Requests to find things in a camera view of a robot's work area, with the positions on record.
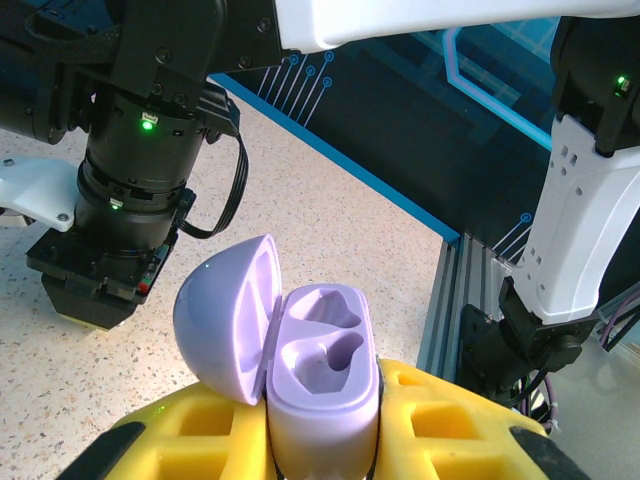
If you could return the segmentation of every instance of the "black cable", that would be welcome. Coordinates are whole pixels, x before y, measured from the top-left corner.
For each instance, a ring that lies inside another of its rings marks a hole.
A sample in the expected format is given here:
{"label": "black cable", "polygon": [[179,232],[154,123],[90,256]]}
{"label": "black cable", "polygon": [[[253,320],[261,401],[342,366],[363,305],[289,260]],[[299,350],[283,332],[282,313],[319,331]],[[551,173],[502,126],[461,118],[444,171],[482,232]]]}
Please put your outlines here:
{"label": "black cable", "polygon": [[242,137],[238,135],[237,139],[238,146],[240,148],[240,153],[238,154],[238,166],[236,167],[236,174],[233,179],[229,198],[227,199],[227,203],[222,210],[222,214],[220,215],[220,219],[218,220],[218,223],[216,223],[216,226],[213,227],[213,230],[202,230],[193,226],[186,219],[178,222],[178,228],[193,238],[207,240],[214,235],[217,235],[229,226],[238,211],[238,207],[242,201],[242,196],[244,195],[245,187],[247,186],[247,178],[249,177],[249,156],[244,146],[244,142],[242,141]]}
{"label": "black cable", "polygon": [[549,373],[549,371],[546,368],[539,370],[535,378],[533,379],[533,381],[529,384],[529,386],[525,388],[522,392],[520,392],[518,396],[505,402],[504,406],[507,408],[512,408],[518,405],[520,402],[522,402],[525,398],[527,398],[529,395],[535,392],[536,388],[538,388],[540,384],[544,381],[544,377],[546,377],[547,373]]}
{"label": "black cable", "polygon": [[615,347],[620,340],[622,340],[629,331],[636,326],[636,324],[640,321],[640,312],[636,313],[631,320],[629,320],[622,330],[620,330],[615,337],[610,339],[604,346],[604,349],[607,352],[610,352],[613,347]]}

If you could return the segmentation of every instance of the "black cylindrical joint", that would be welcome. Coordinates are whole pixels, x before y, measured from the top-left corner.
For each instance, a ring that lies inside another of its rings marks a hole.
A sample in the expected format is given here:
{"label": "black cylindrical joint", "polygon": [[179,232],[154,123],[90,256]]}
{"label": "black cylindrical joint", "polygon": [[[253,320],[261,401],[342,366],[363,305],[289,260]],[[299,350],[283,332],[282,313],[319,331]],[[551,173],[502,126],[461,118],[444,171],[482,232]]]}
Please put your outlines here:
{"label": "black cylindrical joint", "polygon": [[[640,82],[640,18],[567,18],[553,46],[556,74],[569,73],[568,81],[590,103],[607,107],[611,97]],[[640,102],[631,111],[640,127]]]}
{"label": "black cylindrical joint", "polygon": [[202,140],[202,121],[164,114],[114,89],[96,96],[78,171],[75,225],[114,253],[154,250],[166,240]]}
{"label": "black cylindrical joint", "polygon": [[205,129],[192,114],[161,114],[146,100],[114,89],[96,95],[87,155],[95,167],[131,188],[164,192],[184,185]]}
{"label": "black cylindrical joint", "polygon": [[60,141],[66,130],[52,120],[58,113],[57,68],[0,39],[0,128],[50,144]]}

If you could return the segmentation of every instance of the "yellow foam holder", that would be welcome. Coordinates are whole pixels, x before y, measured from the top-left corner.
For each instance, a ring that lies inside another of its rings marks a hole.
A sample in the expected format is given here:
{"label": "yellow foam holder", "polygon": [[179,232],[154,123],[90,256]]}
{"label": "yellow foam holder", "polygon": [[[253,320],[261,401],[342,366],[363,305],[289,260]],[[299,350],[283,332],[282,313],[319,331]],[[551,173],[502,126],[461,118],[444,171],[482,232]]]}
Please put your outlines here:
{"label": "yellow foam holder", "polygon": [[107,480],[275,480],[264,400],[228,400],[200,383],[120,420],[145,430]]}
{"label": "yellow foam holder", "polygon": [[[381,360],[384,394],[375,480],[538,480],[547,477],[509,428],[537,422],[400,362]],[[107,480],[271,480],[264,400],[251,407],[197,383],[114,427],[145,430]]]}
{"label": "yellow foam holder", "polygon": [[457,385],[382,360],[384,395],[375,480],[542,480],[509,428],[534,420]]}

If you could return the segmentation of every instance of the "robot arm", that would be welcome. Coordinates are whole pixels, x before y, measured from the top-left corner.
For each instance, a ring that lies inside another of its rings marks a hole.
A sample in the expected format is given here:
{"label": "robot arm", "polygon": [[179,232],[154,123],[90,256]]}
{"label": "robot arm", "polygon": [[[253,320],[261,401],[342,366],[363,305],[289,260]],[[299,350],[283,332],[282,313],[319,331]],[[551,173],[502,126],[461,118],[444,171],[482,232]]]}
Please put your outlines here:
{"label": "robot arm", "polygon": [[285,50],[312,53],[353,40],[558,16],[640,15],[638,0],[275,0]]}
{"label": "robot arm", "polygon": [[[52,144],[76,127],[89,133],[77,190],[69,192],[75,217],[52,222],[57,228],[34,245],[28,264],[43,272],[60,313],[100,316],[108,319],[105,328],[145,301],[178,230],[185,230],[195,200],[186,184],[203,140],[239,136],[239,112],[224,90],[206,81],[208,74],[276,65],[292,50],[314,52],[373,36],[557,15],[640,14],[640,0],[174,5],[0,0],[0,127]],[[595,20],[561,25],[554,101],[564,116],[554,126],[529,244],[502,299],[508,327],[471,348],[471,354],[484,352],[472,356],[477,369],[496,372],[495,385],[575,359],[593,326],[581,319],[595,308],[602,276],[638,209],[634,20],[611,20],[604,30]],[[605,46],[611,48],[602,51]],[[246,158],[239,172],[246,176]],[[19,205],[0,200],[0,212],[24,213]],[[233,211],[223,216],[228,223]],[[487,359],[483,355],[496,350],[494,335],[504,355]]]}

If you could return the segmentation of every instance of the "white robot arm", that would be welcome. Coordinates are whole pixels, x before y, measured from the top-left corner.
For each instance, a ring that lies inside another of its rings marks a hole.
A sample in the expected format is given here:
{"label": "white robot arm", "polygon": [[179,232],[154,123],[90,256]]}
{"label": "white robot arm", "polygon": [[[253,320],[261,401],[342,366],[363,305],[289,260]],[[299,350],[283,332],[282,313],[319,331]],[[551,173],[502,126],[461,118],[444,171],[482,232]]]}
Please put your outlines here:
{"label": "white robot arm", "polygon": [[400,33],[557,16],[640,15],[638,0],[276,0],[284,49],[312,53]]}

